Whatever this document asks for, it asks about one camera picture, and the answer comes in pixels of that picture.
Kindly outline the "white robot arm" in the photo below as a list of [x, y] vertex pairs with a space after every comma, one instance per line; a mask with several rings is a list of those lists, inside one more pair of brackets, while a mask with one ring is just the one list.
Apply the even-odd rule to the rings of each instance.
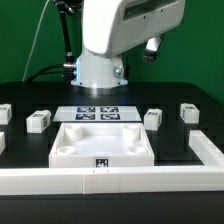
[[156, 60], [164, 34], [177, 27], [185, 0], [84, 0], [82, 53], [71, 83], [89, 94], [109, 94], [124, 86], [123, 54], [145, 44], [143, 60]]

